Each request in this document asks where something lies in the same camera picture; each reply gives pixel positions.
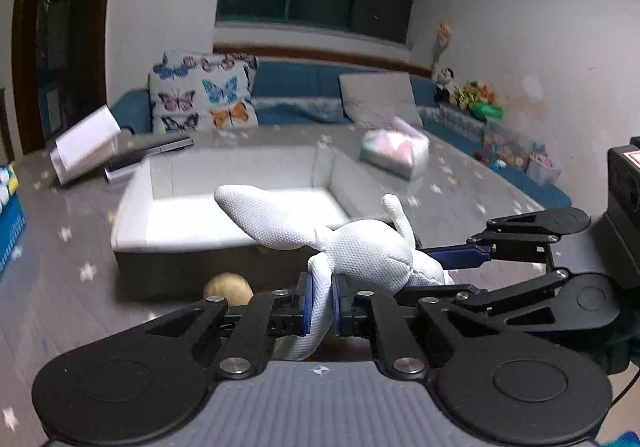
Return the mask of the flower doll wall decoration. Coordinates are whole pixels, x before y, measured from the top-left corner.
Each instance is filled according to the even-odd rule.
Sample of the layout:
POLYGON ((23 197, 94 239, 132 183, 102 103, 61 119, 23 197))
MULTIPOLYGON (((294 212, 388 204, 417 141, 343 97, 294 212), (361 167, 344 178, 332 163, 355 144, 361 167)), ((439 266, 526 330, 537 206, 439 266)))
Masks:
POLYGON ((439 24, 436 38, 433 46, 433 65, 439 63, 439 59, 442 57, 442 53, 448 48, 451 39, 451 28, 446 22, 439 24))

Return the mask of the clear plastic toy bin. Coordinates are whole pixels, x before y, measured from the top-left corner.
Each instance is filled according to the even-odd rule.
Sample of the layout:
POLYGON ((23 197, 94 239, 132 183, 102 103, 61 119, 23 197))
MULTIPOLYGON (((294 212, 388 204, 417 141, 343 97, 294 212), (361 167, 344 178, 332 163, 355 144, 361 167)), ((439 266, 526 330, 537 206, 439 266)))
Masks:
POLYGON ((527 176, 538 185, 554 185, 561 173, 547 152, 533 152, 527 167, 527 176))

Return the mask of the blue sofa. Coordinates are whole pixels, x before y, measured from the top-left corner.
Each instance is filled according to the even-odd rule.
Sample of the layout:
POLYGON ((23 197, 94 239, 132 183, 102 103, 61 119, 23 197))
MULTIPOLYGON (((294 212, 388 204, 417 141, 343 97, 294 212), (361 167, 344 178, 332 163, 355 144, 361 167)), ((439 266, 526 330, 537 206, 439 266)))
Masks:
MULTIPOLYGON (((375 72, 320 63, 296 63, 286 60, 250 58, 248 67, 252 100, 257 119, 264 126, 287 124, 334 123, 349 124, 341 100, 341 74, 375 72)), ((467 155, 480 151, 486 134, 486 122, 473 115, 465 115, 456 108, 436 102, 436 85, 430 79, 410 76, 416 107, 424 129, 467 155)), ((149 86, 132 90, 120 97, 111 108, 122 128, 137 134, 151 133, 152 100, 149 86)), ((572 200, 552 183, 540 184, 532 180, 525 169, 507 166, 500 176, 547 209, 565 208, 572 200)))

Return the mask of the butterfly print pillow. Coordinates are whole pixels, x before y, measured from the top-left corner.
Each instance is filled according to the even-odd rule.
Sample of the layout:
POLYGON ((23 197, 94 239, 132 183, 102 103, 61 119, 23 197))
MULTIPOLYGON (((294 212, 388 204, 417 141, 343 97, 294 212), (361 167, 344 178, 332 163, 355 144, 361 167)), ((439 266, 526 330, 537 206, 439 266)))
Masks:
POLYGON ((152 130, 254 128, 257 69, 258 60, 250 54, 165 53, 149 73, 152 130))

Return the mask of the open white paper box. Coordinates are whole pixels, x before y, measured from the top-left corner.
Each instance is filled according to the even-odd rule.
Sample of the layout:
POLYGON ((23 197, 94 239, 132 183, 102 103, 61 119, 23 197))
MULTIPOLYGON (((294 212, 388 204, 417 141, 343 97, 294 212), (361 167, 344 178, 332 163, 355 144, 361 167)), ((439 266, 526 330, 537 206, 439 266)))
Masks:
POLYGON ((55 140, 50 159, 58 182, 77 180, 116 152, 120 127, 107 106, 102 106, 55 140))

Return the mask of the white plush rabbit toy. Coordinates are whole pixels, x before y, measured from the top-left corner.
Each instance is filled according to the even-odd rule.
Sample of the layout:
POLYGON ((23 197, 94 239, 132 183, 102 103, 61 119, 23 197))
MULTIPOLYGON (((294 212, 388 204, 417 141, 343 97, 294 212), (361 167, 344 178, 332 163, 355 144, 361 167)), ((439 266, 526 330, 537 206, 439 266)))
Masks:
POLYGON ((274 250, 311 248, 308 259, 312 295, 310 332, 285 337, 276 347, 280 360, 305 360, 318 349, 333 323, 332 277, 372 283, 393 295, 406 287, 451 285, 454 279, 436 259, 416 248, 416 238, 401 202, 386 194, 381 204, 392 222, 358 220, 336 230, 303 219, 277 195, 248 185, 224 185, 215 200, 244 233, 274 250))

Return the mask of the orange plush toy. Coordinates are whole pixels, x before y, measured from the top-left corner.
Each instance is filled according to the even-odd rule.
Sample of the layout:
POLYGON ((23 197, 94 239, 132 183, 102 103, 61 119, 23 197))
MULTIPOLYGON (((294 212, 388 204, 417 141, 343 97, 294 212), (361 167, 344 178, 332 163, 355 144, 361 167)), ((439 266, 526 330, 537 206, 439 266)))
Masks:
POLYGON ((485 103, 493 105, 497 99, 496 92, 490 85, 482 84, 477 81, 466 82, 462 91, 471 97, 471 103, 485 103))

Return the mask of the grey cushion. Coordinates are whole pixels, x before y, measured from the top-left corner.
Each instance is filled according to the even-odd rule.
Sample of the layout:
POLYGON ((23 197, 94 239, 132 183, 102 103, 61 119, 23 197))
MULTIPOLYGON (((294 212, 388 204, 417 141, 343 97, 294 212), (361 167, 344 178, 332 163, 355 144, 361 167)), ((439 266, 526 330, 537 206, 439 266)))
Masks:
POLYGON ((338 81, 345 114, 352 122, 371 129, 389 128, 398 117, 410 126, 422 126, 409 74, 341 74, 338 81))

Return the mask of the blue dotted box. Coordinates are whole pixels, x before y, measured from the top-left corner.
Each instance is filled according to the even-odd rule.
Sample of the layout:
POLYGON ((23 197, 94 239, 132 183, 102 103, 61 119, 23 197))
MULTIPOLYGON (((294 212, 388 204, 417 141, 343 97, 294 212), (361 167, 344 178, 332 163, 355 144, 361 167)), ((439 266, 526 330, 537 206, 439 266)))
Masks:
POLYGON ((17 195, 20 182, 9 164, 0 167, 0 182, 0 273, 3 273, 25 227, 25 216, 17 195))

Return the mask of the black and silver laptop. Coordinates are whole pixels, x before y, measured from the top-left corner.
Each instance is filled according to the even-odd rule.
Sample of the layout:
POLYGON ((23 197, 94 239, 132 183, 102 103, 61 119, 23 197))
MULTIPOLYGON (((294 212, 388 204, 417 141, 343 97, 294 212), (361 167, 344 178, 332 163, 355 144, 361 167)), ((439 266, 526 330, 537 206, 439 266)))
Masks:
POLYGON ((144 147, 130 147, 126 152, 116 152, 113 158, 105 163, 104 178, 109 183, 128 180, 139 169, 141 162, 148 157, 178 152, 193 146, 193 138, 189 136, 174 137, 168 142, 144 147))

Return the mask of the tan peanut toy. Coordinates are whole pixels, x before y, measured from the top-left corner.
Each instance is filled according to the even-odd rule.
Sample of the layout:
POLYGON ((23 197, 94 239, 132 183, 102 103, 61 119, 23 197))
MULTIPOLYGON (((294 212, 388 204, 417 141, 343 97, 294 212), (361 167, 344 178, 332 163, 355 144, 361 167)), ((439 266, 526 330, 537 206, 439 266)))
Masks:
POLYGON ((223 297, 229 306, 242 306, 250 302, 254 297, 254 292, 250 284, 239 274, 222 273, 219 274, 204 287, 203 297, 223 297))

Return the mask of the pink tissue pack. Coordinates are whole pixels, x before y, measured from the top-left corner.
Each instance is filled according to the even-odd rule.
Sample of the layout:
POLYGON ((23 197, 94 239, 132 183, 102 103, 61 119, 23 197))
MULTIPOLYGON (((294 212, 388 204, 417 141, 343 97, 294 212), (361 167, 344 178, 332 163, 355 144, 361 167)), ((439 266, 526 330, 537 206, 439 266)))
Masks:
POLYGON ((372 166, 413 181, 426 171, 431 142, 399 117, 388 129, 368 131, 362 137, 360 159, 372 166))

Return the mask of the green toy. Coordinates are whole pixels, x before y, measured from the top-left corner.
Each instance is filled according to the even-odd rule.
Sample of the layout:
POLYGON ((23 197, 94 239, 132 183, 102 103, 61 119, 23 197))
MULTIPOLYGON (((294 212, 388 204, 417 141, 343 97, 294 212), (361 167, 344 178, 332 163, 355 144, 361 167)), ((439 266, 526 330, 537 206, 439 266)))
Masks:
POLYGON ((485 102, 472 103, 471 111, 480 120, 501 119, 503 117, 503 109, 500 106, 485 102))

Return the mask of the dark wooden door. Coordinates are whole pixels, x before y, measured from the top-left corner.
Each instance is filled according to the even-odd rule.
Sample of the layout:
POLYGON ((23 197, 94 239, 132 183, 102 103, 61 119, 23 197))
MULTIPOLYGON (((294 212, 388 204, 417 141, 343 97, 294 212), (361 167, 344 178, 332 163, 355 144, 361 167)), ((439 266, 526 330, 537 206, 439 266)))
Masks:
POLYGON ((104 106, 107 0, 14 0, 13 105, 23 152, 56 135, 44 126, 43 100, 58 94, 62 129, 104 106))

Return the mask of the white cardboard box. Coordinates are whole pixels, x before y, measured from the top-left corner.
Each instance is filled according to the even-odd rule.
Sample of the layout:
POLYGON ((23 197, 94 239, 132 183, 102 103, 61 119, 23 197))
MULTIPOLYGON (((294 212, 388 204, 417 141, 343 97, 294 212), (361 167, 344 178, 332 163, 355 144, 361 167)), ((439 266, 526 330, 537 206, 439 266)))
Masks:
POLYGON ((288 288, 314 246, 359 220, 392 219, 383 187, 326 144, 207 148, 146 158, 111 234, 130 300, 198 297, 222 273, 288 288))

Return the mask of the panda plush toy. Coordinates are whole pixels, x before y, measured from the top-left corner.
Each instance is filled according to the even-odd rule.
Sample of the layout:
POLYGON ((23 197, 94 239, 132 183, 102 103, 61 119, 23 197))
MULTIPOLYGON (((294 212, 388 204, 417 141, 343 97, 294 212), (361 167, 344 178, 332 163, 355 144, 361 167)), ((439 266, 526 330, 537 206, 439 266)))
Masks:
POLYGON ((436 103, 448 103, 457 105, 456 93, 454 90, 454 70, 442 68, 436 76, 434 100, 436 103))

